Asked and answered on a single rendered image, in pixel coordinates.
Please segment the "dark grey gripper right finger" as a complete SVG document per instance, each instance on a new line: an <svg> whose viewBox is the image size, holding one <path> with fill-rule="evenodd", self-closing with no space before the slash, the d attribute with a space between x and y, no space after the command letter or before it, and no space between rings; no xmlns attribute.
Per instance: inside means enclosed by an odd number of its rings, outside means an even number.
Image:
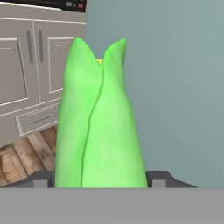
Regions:
<svg viewBox="0 0 224 224"><path fill-rule="evenodd" d="M175 179L168 171L147 171L150 188L194 188L194 185Z"/></svg>

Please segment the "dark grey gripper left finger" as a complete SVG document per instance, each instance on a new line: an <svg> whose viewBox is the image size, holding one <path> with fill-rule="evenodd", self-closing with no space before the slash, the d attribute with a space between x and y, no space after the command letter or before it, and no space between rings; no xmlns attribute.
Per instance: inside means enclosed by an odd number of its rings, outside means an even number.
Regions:
<svg viewBox="0 0 224 224"><path fill-rule="evenodd" d="M27 178L7 184L5 188L51 188L54 187L54 171L35 171Z"/></svg>

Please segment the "black microwave oven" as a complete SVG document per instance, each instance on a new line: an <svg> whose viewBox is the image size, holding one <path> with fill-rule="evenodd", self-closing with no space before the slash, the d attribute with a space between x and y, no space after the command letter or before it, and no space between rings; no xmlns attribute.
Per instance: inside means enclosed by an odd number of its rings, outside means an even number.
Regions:
<svg viewBox="0 0 224 224"><path fill-rule="evenodd" d="M4 0L15 4L28 4L36 6L45 6L59 8L63 11L85 12L87 0Z"/></svg>

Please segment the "green corn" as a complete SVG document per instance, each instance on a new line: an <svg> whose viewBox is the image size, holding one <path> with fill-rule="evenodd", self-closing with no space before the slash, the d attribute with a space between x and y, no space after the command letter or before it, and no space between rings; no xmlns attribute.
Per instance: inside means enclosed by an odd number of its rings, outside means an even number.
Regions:
<svg viewBox="0 0 224 224"><path fill-rule="evenodd" d="M126 40L97 59L82 38L70 48L59 104L54 186L145 188L144 157L127 95Z"/></svg>

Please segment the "beige drawer front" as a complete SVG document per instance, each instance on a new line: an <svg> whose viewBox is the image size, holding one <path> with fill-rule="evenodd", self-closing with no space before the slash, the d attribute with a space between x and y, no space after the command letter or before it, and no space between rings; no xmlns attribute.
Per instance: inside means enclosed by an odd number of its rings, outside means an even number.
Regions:
<svg viewBox="0 0 224 224"><path fill-rule="evenodd" d="M23 136L34 130L56 123L58 121L58 111L59 104L54 103L29 112L19 112L13 117L13 130L18 136Z"/></svg>

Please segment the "beige cupboard door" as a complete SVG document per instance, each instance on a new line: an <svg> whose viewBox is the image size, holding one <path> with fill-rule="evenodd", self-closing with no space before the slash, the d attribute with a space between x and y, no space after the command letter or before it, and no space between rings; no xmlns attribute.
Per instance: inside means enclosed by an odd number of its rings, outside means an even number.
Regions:
<svg viewBox="0 0 224 224"><path fill-rule="evenodd" d="M61 97L67 55L75 37L84 37L85 24L64 21L34 20L39 95L41 102ZM44 62L39 59L38 29L42 31Z"/></svg>
<svg viewBox="0 0 224 224"><path fill-rule="evenodd" d="M27 49L27 28L31 32L32 64ZM0 115L38 102L32 21L0 17Z"/></svg>

